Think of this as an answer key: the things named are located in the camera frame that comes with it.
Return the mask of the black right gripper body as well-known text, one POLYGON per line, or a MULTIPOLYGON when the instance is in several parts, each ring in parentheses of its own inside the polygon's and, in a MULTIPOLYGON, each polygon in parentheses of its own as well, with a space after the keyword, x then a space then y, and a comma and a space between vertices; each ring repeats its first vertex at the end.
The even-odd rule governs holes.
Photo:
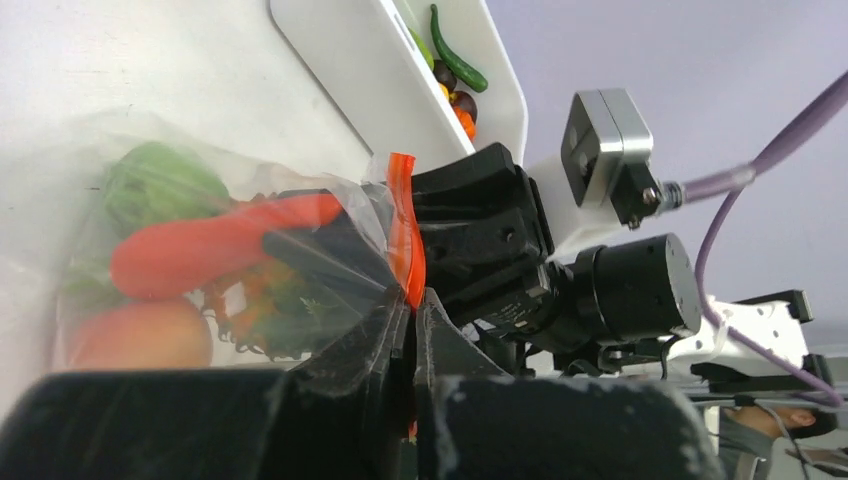
POLYGON ((493 336, 560 361, 656 356, 662 337, 699 331, 698 286, 677 236, 596 245, 557 263, 555 208, 540 180, 499 143, 413 177, 427 284, 456 325, 485 321, 493 336))

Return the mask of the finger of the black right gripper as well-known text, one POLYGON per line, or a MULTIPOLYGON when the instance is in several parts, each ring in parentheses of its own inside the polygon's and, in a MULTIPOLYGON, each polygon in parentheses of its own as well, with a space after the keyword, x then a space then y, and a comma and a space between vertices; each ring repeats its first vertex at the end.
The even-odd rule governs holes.
POLYGON ((353 228, 271 231, 262 249, 344 298, 378 299, 399 288, 384 256, 353 228))

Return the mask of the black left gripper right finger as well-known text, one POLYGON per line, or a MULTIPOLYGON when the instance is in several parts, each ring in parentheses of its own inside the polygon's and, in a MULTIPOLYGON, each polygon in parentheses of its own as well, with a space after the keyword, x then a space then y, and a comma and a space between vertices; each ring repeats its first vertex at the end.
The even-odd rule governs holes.
POLYGON ((692 403, 670 384, 516 378, 453 325, 435 291, 416 314, 422 479, 719 479, 692 403))

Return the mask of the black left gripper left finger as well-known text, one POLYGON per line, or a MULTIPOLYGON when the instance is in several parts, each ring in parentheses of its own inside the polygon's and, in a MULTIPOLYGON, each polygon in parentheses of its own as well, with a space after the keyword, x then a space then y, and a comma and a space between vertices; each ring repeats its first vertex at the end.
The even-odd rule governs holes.
POLYGON ((5 479, 394 479, 411 317, 387 289, 292 370, 57 374, 1 428, 5 479))

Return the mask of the toy pineapple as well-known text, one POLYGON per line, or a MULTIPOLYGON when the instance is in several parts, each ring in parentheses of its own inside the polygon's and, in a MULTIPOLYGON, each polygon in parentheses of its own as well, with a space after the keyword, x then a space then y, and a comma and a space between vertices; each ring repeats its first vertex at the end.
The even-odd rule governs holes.
POLYGON ((268 260, 201 288, 204 315, 239 353, 299 360, 344 335, 359 314, 316 279, 268 260))

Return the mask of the clear zip bag orange zipper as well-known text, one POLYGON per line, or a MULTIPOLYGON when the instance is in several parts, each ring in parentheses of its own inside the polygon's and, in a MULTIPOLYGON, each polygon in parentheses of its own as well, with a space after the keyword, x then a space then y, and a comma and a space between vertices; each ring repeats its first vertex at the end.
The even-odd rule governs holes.
POLYGON ((56 303, 58 370, 295 363, 426 277, 413 156, 307 175, 152 116, 82 117, 46 164, 88 191, 56 303))

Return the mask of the red chili pepper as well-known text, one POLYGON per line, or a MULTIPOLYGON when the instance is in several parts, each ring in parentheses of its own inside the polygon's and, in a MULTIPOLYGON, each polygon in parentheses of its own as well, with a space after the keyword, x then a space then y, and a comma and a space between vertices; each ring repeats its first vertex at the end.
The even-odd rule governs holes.
POLYGON ((265 233, 330 224, 342 205, 329 193, 296 195, 239 207, 216 217, 145 227, 113 251, 113 284, 134 299, 167 299, 267 258, 265 233))

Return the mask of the small green cabbage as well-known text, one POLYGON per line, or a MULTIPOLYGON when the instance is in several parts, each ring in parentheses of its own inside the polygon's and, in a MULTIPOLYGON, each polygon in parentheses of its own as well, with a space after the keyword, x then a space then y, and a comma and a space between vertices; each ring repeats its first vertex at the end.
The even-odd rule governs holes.
POLYGON ((162 142, 128 151, 109 168, 102 194, 105 214, 121 238, 155 224, 215 216, 231 200, 220 177, 194 152, 162 142))

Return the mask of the light green pepper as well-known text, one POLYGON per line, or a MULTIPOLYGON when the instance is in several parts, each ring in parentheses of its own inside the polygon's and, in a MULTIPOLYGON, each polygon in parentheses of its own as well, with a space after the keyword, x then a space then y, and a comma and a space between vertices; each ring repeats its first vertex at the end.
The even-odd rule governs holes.
POLYGON ((419 50, 423 59, 425 60, 427 66, 428 66, 428 69, 430 71, 433 71, 434 68, 435 68, 435 59, 434 59, 430 49, 427 47, 424 40, 420 37, 420 35, 414 29, 407 28, 407 30, 409 31, 417 49, 419 50))

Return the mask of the toy peach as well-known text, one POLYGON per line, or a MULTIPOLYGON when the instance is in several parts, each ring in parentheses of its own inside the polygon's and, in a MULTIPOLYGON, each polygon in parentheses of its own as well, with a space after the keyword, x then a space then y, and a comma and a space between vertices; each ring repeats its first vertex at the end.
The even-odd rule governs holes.
POLYGON ((211 365, 207 320, 184 298, 126 304, 86 320, 71 337, 73 370, 203 368, 211 365))

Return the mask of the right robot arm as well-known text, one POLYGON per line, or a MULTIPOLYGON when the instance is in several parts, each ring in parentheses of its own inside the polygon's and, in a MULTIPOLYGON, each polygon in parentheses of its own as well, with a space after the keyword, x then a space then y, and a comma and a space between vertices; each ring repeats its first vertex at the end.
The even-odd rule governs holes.
POLYGON ((477 332, 432 339, 434 364, 521 376, 543 351, 566 376, 685 368, 714 395, 830 387, 801 329, 810 320, 802 291, 718 302, 675 235, 604 244, 688 193, 657 181, 645 157, 554 157, 526 170, 499 143, 414 176, 421 256, 410 273, 425 275, 446 322, 477 332))

